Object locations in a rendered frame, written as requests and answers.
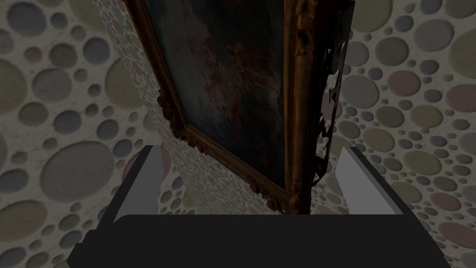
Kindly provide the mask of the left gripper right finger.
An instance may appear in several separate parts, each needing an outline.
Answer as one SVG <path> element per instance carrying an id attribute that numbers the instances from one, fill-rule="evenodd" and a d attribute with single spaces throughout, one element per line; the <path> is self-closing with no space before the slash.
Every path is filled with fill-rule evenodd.
<path id="1" fill-rule="evenodd" d="M 335 175 L 350 214 L 413 214 L 358 148 L 342 148 Z"/>

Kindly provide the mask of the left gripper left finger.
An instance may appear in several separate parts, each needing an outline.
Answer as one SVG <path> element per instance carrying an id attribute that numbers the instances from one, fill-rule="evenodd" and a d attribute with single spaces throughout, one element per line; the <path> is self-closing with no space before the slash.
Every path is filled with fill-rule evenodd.
<path id="1" fill-rule="evenodd" d="M 112 225 L 126 215 L 156 214 L 163 173 L 160 146 L 145 146 L 102 215 L 100 225 Z"/>

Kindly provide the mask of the dark painting in gold frame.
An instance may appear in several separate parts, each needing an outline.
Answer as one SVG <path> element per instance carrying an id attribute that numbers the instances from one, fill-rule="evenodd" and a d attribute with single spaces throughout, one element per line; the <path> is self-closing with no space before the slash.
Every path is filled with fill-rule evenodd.
<path id="1" fill-rule="evenodd" d="M 328 169 L 354 0 L 122 0 L 173 136 L 283 214 L 309 214 Z"/>

